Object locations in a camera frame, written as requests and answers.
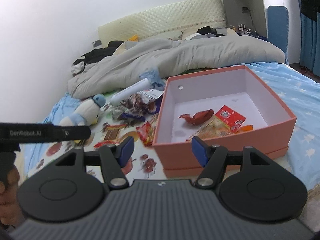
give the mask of candy wrapper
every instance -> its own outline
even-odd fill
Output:
[[[191,125],[200,125],[204,122],[208,121],[214,114],[214,111],[212,109],[198,112],[193,117],[190,116],[190,114],[182,114],[179,116],[179,118],[184,118],[188,124]]]
[[[94,148],[99,148],[106,144],[116,144],[119,143],[119,133],[120,130],[126,128],[127,125],[108,125],[106,124],[102,129],[102,138],[101,141],[94,145]]]
[[[156,125],[158,123],[158,115],[155,114],[152,119],[147,121],[140,127],[136,127],[136,131],[144,146],[151,146],[155,135]]]
[[[142,126],[136,127],[140,140],[145,146],[151,146],[153,142],[154,127],[147,121]]]
[[[111,110],[112,119],[122,120],[129,125],[145,122],[145,115],[156,114],[160,110],[163,91],[149,89],[140,91],[122,100]]]
[[[208,139],[236,133],[245,119],[244,116],[231,108],[223,106],[214,116],[204,123],[195,134],[190,136],[187,141],[191,140],[193,136]]]

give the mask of open cardboard box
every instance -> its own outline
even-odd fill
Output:
[[[207,70],[168,78],[160,108],[153,147],[167,177],[196,176],[202,171],[186,142],[199,126],[188,125],[182,114],[223,105],[246,117],[251,131],[205,140],[231,151],[253,146],[275,159],[284,156],[296,122],[286,104],[254,72],[244,65]]]

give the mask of gray comforter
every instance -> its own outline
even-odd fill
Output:
[[[219,68],[252,62],[284,63],[281,49],[250,36],[222,36],[190,41],[151,39],[137,42],[122,54],[88,65],[68,81],[74,98],[87,98],[138,82],[139,75],[158,68],[162,78],[188,69]]]

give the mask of blue plush hat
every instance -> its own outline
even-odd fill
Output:
[[[102,94],[95,95],[92,100],[100,107],[106,104],[106,99]]]

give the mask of headboard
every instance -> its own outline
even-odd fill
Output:
[[[139,39],[169,38],[192,26],[226,27],[221,0],[188,0],[161,5],[100,26],[98,33],[102,46],[106,47],[110,41],[126,41],[135,34]]]

